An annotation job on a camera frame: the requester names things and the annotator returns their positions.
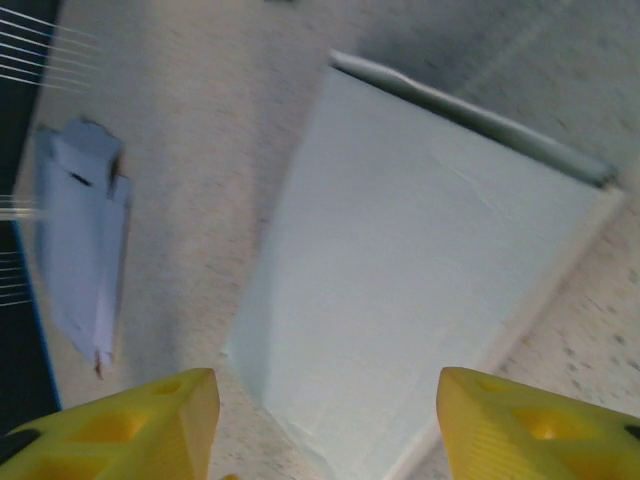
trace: white tile floor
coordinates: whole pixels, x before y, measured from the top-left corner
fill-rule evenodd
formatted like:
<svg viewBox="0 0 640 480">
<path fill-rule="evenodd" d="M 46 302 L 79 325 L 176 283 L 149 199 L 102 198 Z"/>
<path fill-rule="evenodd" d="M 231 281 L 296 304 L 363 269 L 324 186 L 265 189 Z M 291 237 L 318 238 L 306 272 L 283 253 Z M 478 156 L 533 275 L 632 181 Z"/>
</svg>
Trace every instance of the white tile floor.
<svg viewBox="0 0 640 480">
<path fill-rule="evenodd" d="M 64 404 L 213 366 L 223 412 L 211 478 L 315 478 L 220 347 L 332 47 L 622 168 L 630 206 L 502 373 L 640 416 L 638 18 L 634 0 L 67 0 L 62 21 L 98 36 L 101 68 L 86 96 L 44 92 L 36 122 L 83 114 L 122 138 L 135 203 L 105 380 L 43 307 Z M 416 474 L 447 477 L 441 450 Z"/>
</svg>

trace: speckled floor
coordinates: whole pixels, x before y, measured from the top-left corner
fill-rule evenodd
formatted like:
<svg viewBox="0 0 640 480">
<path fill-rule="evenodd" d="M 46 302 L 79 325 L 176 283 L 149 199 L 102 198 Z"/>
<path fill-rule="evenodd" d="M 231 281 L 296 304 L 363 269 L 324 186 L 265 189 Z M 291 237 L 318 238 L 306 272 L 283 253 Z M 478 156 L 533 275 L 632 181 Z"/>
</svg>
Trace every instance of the speckled floor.
<svg viewBox="0 0 640 480">
<path fill-rule="evenodd" d="M 331 47 L 621 167 L 630 205 L 502 374 L 640 416 L 638 18 L 634 0 L 68 0 L 63 24 L 98 36 L 101 68 L 88 95 L 45 91 L 36 123 L 83 114 L 122 138 L 135 203 L 104 380 L 44 302 L 64 405 L 213 366 L 222 417 L 211 478 L 316 478 L 251 407 L 220 349 Z M 442 449 L 416 474 L 447 477 Z"/>
</svg>

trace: white cardboard box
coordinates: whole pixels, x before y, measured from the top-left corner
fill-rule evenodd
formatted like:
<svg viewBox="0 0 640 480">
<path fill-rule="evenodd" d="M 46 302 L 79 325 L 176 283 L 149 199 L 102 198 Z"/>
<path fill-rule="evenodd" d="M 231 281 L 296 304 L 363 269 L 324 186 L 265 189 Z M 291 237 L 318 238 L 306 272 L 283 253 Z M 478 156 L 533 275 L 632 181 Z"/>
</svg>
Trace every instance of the white cardboard box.
<svg viewBox="0 0 640 480">
<path fill-rule="evenodd" d="M 623 195 L 604 162 L 333 60 L 229 361 L 326 478 L 400 479 L 437 441 L 441 368 L 498 368 Z"/>
</svg>

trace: floor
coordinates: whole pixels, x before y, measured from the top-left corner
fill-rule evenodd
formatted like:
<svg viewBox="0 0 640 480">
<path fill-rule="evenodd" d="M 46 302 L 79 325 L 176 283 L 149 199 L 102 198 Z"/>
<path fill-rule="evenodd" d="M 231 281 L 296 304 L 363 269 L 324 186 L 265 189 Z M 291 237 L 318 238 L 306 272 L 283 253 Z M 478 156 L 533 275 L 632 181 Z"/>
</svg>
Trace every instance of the floor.
<svg viewBox="0 0 640 480">
<path fill-rule="evenodd" d="M 63 25 L 97 36 L 99 69 L 86 95 L 45 91 L 34 125 L 82 114 L 109 128 L 135 201 L 104 380 L 43 301 L 63 404 L 212 366 L 222 416 L 210 478 L 316 478 L 250 405 L 221 346 L 336 48 L 620 167 L 629 206 L 501 374 L 640 416 L 639 15 L 634 0 L 67 0 Z M 439 448 L 415 478 L 448 475 Z"/>
</svg>

